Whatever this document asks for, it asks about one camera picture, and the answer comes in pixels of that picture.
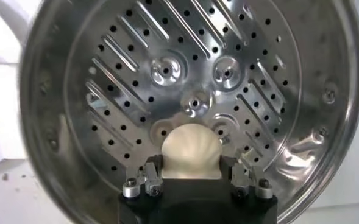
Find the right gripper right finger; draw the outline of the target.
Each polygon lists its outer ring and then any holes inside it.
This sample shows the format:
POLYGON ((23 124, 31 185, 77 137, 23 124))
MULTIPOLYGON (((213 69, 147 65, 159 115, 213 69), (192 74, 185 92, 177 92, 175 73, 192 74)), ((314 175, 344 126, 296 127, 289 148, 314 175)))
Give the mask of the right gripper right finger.
POLYGON ((234 200, 244 200, 247 197, 270 200, 272 185, 266 178, 262 167, 246 167, 236 158, 228 158, 229 180, 232 186, 231 196, 234 200))

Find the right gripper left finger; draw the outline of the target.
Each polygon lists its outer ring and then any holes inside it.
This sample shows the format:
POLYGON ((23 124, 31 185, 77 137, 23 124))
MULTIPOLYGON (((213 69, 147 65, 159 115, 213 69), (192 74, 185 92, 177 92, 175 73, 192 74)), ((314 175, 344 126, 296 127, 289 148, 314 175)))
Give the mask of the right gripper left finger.
POLYGON ((163 180, 155 164, 146 162, 142 168, 130 168, 127 171, 123 184, 123 197, 126 199, 138 198, 142 194, 158 197, 162 193, 163 180))

